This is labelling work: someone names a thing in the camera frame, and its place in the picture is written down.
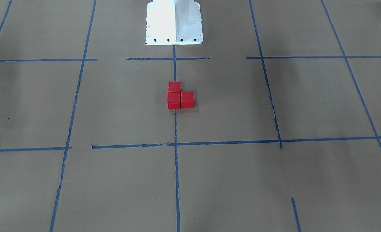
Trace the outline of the red block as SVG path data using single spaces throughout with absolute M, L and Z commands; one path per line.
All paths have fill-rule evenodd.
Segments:
M 181 91 L 181 108 L 195 107 L 195 94 L 193 91 Z
M 168 93 L 171 92 L 181 92 L 181 82 L 180 81 L 169 81 L 168 83 Z
M 181 92 L 168 92 L 167 107 L 169 110 L 178 110 L 181 108 Z

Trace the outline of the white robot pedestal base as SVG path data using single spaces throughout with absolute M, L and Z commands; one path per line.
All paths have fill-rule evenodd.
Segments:
M 147 4 L 146 45 L 202 44 L 201 6 L 194 0 L 153 0 Z

